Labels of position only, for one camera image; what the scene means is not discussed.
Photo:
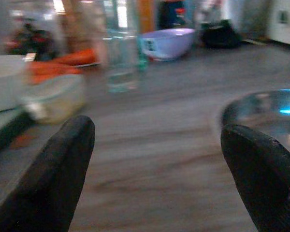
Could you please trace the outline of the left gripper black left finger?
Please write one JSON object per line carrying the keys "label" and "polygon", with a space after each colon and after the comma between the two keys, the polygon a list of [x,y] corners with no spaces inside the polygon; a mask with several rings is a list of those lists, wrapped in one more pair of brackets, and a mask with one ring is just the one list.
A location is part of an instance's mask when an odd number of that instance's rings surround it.
{"label": "left gripper black left finger", "polygon": [[88,116],[67,120],[0,194],[0,232],[66,232],[95,144]]}

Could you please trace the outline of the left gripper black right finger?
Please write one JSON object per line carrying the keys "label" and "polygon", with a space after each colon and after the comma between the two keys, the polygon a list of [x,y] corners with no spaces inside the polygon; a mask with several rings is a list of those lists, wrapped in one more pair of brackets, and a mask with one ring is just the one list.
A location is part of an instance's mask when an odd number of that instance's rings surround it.
{"label": "left gripper black right finger", "polygon": [[220,143],[237,191],[260,232],[290,232],[290,152],[243,125],[226,125]]}

